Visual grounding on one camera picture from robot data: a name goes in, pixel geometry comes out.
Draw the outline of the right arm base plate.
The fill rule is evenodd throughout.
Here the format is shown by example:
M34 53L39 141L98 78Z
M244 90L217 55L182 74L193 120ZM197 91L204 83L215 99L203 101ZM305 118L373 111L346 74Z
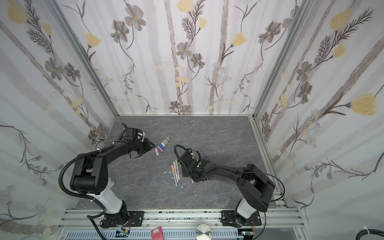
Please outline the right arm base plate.
M248 219L237 214L235 211L221 211L220 222L225 227L234 227L234 228L262 225L262 220L260 217L260 213L258 211L254 212L251 215L251 217Z

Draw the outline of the pink object at front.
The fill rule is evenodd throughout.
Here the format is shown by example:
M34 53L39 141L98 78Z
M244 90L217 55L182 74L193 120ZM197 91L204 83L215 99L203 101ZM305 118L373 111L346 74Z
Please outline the pink object at front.
M152 240L164 240L164 235L161 227L157 227L151 231Z

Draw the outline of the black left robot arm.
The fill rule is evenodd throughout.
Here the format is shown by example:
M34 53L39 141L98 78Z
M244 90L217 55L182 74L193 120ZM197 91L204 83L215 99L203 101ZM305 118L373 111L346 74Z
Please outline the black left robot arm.
M142 130L129 128L125 123L122 126L123 132L116 141L102 149L79 154L62 168L58 178L64 193L88 199L102 209L102 228L123 227L132 221L126 203L109 186L108 165L132 152L139 158L155 148Z

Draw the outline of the light pink capped pen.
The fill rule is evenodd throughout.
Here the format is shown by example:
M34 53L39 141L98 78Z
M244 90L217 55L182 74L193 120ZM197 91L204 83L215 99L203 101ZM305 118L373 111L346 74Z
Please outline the light pink capped pen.
M176 162L173 162L173 168L174 168L174 173L175 173L175 176L176 176L176 181L178 183L179 182L179 177L178 177Z

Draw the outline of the shiny metal round object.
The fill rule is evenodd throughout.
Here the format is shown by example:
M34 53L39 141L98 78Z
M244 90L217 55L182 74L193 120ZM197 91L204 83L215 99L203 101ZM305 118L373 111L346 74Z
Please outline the shiny metal round object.
M213 231L207 224L200 224L195 231L195 237L197 240L212 240Z

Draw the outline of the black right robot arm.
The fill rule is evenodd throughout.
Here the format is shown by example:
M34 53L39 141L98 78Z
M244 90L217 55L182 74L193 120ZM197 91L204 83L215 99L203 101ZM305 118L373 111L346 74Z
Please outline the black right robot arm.
M174 146L174 153L184 178L189 177L195 183L219 181L238 188L242 199L234 211L222 211L223 226L240 228L255 224L252 216L257 212L266 213L269 204L281 200L285 194L283 187L281 196L274 199L276 185L271 178L280 184L283 182L273 175L263 173L253 164L247 164L245 167L218 165L208 158L202 158L198 151L181 145Z

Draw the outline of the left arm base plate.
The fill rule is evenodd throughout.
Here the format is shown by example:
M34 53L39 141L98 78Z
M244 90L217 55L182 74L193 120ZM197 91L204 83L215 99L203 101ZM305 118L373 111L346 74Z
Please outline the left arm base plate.
M144 211L125 211L117 214L105 214L100 226L103 229L123 226L141 227L144 213Z

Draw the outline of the white plastic bottle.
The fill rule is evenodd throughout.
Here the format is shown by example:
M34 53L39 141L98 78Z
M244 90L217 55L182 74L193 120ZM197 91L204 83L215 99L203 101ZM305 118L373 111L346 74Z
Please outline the white plastic bottle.
M111 189L114 187L114 185L115 185L115 181L112 178L108 177L108 184L107 184L108 188Z

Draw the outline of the green capped pink pen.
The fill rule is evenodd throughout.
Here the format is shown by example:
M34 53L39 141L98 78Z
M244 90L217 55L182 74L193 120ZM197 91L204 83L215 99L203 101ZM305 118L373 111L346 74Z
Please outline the green capped pink pen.
M177 178L178 178L178 181L181 179L180 178L180 173L179 173L179 164L177 161L175 161L175 166L176 166L176 174L177 174Z

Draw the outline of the aluminium front rail frame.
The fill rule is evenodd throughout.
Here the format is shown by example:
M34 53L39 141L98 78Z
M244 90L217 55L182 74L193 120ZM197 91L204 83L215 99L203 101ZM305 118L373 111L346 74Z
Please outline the aluminium front rail frame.
M150 230L155 227L162 227L163 230L193 229L200 224L206 224L215 231L225 229L235 230L234 227L224 226L223 222L229 222L229 215L234 214L234 209L133 209L130 210L131 230ZM70 230L95 231L94 226L87 218L88 215L95 215L95 209L66 210L59 222L57 232L61 236ZM247 226L238 228L245 229L292 229L297 240L309 240L309 234L305 228L304 220L295 208L272 208L266 213L255 213L253 222Z

